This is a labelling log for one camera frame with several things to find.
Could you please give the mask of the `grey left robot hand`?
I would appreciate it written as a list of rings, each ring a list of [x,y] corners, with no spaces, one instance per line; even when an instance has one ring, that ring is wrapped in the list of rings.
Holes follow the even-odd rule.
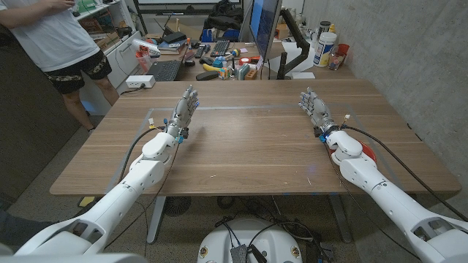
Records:
[[[166,125],[165,132],[178,139],[182,136],[184,139],[188,137],[188,125],[190,124],[191,118],[199,106],[198,92],[193,89],[192,85],[183,93],[181,99],[174,107],[168,124]]]

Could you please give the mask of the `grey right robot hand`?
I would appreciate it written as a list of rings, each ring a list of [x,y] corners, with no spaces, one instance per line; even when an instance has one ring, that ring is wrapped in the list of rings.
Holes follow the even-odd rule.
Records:
[[[300,100],[299,107],[310,117],[315,137],[326,140],[331,133],[339,130],[328,106],[310,87],[306,92],[301,92]]]

